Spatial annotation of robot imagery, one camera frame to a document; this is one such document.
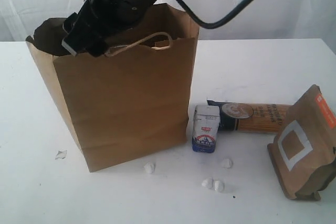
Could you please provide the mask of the spaghetti pasta packet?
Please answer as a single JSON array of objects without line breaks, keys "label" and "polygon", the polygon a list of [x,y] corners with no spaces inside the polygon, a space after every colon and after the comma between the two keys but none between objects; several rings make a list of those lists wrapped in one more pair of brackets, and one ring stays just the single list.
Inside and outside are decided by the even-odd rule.
[{"label": "spaghetti pasta packet", "polygon": [[279,131],[290,105],[207,101],[219,107],[220,131],[270,133]]}]

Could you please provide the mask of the brown paper bag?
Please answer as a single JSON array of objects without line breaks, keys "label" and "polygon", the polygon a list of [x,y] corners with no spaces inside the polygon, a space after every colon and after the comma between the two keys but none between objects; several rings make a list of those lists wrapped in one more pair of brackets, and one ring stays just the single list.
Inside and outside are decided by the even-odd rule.
[{"label": "brown paper bag", "polygon": [[97,58],[61,46],[63,22],[45,20],[26,44],[91,172],[186,142],[199,34],[186,12],[153,5]]}]

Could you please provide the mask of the brown kraft pouch orange label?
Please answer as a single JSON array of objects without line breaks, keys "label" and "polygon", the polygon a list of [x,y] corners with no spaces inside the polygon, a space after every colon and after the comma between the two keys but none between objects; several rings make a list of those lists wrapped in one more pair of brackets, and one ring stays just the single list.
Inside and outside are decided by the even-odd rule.
[{"label": "brown kraft pouch orange label", "polygon": [[319,201],[335,179],[335,113],[313,84],[292,105],[268,153],[284,195]]}]

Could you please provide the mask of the clear plastic scrap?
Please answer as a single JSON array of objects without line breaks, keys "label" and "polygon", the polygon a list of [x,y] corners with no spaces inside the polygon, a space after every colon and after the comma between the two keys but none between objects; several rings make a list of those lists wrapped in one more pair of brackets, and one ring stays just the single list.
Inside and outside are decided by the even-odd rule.
[{"label": "clear plastic scrap", "polygon": [[67,150],[65,150],[65,151],[58,151],[58,153],[55,156],[55,160],[65,159],[66,156],[67,156]]}]

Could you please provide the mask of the small white blue carton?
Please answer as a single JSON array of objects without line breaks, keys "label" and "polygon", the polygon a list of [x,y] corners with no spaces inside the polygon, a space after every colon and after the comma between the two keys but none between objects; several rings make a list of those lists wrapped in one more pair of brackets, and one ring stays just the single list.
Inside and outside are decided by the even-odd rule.
[{"label": "small white blue carton", "polygon": [[192,149],[195,152],[213,153],[220,123],[219,107],[197,105],[193,117]]}]

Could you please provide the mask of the white pebble near carton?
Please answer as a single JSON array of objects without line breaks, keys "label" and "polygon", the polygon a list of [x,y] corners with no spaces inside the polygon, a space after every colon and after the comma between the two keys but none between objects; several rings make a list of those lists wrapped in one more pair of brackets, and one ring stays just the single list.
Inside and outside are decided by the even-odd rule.
[{"label": "white pebble near carton", "polygon": [[220,166],[225,169],[230,169],[232,165],[233,165],[233,161],[230,158],[225,158],[220,163]]}]

